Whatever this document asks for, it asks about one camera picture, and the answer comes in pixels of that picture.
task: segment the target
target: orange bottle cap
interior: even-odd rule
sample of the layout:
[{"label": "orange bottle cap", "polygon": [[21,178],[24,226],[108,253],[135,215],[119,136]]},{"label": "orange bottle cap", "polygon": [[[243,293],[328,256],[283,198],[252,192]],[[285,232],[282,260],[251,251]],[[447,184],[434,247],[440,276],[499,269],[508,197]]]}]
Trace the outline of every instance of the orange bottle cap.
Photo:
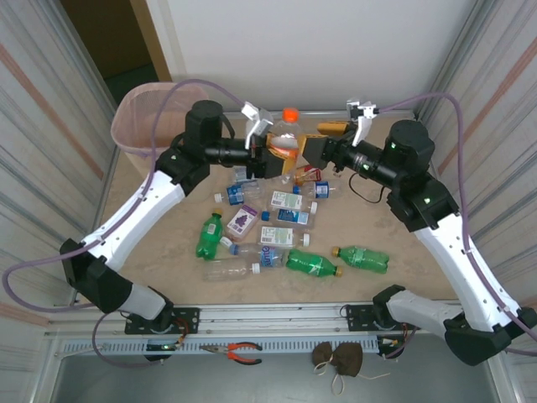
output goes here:
[{"label": "orange bottle cap", "polygon": [[299,110],[294,107],[286,107],[282,112],[282,119],[288,123],[296,123],[299,120]]}]

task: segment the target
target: wooden table surface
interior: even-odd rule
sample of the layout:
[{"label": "wooden table surface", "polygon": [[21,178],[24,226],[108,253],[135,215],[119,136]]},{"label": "wooden table surface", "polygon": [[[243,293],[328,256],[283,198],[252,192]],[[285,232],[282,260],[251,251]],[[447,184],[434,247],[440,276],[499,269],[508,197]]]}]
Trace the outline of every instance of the wooden table surface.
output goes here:
[{"label": "wooden table surface", "polygon": [[[376,118],[368,141],[382,147],[390,126],[398,119]],[[300,121],[307,133],[314,133],[320,119]],[[232,121],[240,135],[242,123]],[[211,283],[203,280],[204,261],[195,257],[195,247],[203,222],[217,207],[213,193],[228,183],[229,170],[211,168],[211,176],[192,197],[173,207],[146,234],[123,266],[121,274],[133,282],[151,285],[175,304],[249,304],[368,301],[392,284],[400,284],[414,293],[433,299],[456,298],[440,267],[417,238],[408,233],[390,212],[384,201],[372,205],[355,196],[347,187],[352,172],[342,176],[342,197],[319,205],[315,228],[311,230],[309,252],[330,257],[333,246],[360,245],[390,256],[388,273],[377,275],[345,266],[342,260],[330,257],[334,264],[343,264],[341,278],[315,278],[286,268],[252,275],[245,280]],[[331,165],[323,179],[333,177]],[[106,221],[139,187],[142,176],[124,153],[120,154],[103,216]],[[380,186],[355,177],[353,185],[365,197],[378,197]],[[223,207],[222,221],[232,218],[237,207]],[[258,227],[245,242],[256,242]],[[229,257],[219,246],[218,257]]]}]

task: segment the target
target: red-handled pliers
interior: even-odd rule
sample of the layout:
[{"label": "red-handled pliers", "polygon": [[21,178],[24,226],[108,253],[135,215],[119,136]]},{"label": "red-handled pliers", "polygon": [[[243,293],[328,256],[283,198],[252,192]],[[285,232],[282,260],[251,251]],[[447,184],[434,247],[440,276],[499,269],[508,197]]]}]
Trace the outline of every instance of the red-handled pliers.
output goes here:
[{"label": "red-handled pliers", "polygon": [[232,353],[233,350],[237,350],[238,348],[255,348],[256,350],[262,351],[263,347],[261,347],[259,344],[256,343],[250,343],[250,342],[241,342],[241,343],[230,343],[226,346],[201,346],[202,350],[206,350],[209,353],[219,353],[219,354],[227,354],[227,357],[229,359],[232,359],[233,361],[238,362],[242,365],[257,365],[261,364],[261,359],[244,359],[243,357],[239,357],[235,353]]}]

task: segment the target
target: brown cloth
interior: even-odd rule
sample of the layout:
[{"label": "brown cloth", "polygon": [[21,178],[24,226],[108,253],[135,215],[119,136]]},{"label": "brown cloth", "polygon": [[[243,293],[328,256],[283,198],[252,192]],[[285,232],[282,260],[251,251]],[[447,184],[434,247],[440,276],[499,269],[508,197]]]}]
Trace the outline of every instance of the brown cloth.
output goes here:
[{"label": "brown cloth", "polygon": [[363,362],[362,345],[341,343],[336,351],[332,352],[330,343],[323,342],[314,348],[311,358],[315,366],[330,361],[339,375],[356,376]]}]

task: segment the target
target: green soda bottle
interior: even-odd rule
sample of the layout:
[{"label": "green soda bottle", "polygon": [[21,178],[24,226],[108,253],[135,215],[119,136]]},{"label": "green soda bottle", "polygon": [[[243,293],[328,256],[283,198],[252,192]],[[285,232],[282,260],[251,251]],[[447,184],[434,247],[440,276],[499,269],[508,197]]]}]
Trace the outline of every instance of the green soda bottle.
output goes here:
[{"label": "green soda bottle", "polygon": [[332,255],[342,258],[349,266],[374,271],[381,275],[385,275],[388,270],[389,256],[382,252],[374,252],[358,246],[348,248],[336,246],[332,249]]},{"label": "green soda bottle", "polygon": [[303,271],[307,275],[315,275],[317,277],[325,277],[334,275],[341,277],[343,269],[330,263],[327,258],[323,258],[317,254],[308,254],[298,249],[291,249],[289,257],[285,264],[291,270]]},{"label": "green soda bottle", "polygon": [[216,256],[216,247],[222,237],[222,210],[216,208],[212,217],[203,223],[200,240],[196,246],[196,257],[213,260]]}]

